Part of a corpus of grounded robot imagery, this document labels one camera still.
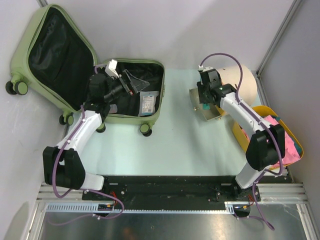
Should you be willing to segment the teal fabric garment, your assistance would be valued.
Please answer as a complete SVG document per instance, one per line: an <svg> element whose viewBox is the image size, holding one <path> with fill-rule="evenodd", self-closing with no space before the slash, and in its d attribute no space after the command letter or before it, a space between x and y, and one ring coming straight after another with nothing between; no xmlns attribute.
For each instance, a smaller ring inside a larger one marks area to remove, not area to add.
<svg viewBox="0 0 320 240"><path fill-rule="evenodd" d="M275 116L275 115L272 115L272 118L274 118L277 122L279 122L281 120L281 118L279 116ZM302 148L299 146L297 141L292 136L289 135L289 137L292 139L297 153L301 156L302 155Z"/></svg>

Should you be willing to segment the green hard-shell suitcase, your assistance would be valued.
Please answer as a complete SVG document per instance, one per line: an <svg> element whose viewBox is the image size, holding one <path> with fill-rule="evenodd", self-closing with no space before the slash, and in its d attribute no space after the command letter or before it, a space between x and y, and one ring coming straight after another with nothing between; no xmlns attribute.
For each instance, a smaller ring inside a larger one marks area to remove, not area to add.
<svg viewBox="0 0 320 240"><path fill-rule="evenodd" d="M73 122L80 111L94 73L103 73L97 54L68 13L57 4L39 8L31 17L10 63L11 79L5 84L10 95L25 95L33 89L62 110L61 125ZM142 111L142 95L123 96L114 101L117 112L106 121L139 125L144 136L160 115L165 88L165 68L152 59L118 58L119 74L128 71L148 82L145 93L155 93L151 113Z"/></svg>

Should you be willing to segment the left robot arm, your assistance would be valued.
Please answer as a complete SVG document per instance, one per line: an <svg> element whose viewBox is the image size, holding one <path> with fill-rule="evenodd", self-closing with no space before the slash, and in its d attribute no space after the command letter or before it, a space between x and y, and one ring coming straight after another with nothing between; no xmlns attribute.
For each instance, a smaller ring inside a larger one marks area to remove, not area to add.
<svg viewBox="0 0 320 240"><path fill-rule="evenodd" d="M101 175L85 170L81 153L95 131L105 129L104 121L111 110L111 102L119 97L133 96L150 83L133 76L128 70L117 73L96 73L88 81L86 100L81 105L81 117L56 146L47 146L43 153L44 180L53 187L71 190L93 190L100 200L110 196L111 188Z"/></svg>

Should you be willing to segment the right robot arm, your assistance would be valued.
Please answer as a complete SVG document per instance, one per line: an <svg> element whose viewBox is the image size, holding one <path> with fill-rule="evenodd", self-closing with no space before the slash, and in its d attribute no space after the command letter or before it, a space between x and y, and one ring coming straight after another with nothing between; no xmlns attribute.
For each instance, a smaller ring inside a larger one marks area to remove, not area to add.
<svg viewBox="0 0 320 240"><path fill-rule="evenodd" d="M256 113L239 96L231 84L223 84L219 72L212 67L199 66L200 81L197 82L199 102L213 104L226 111L245 131L249 144L245 151L246 164L230 185L230 195L242 201L249 194L249 188L276 164L283 167L285 156L285 129L272 124Z"/></svg>

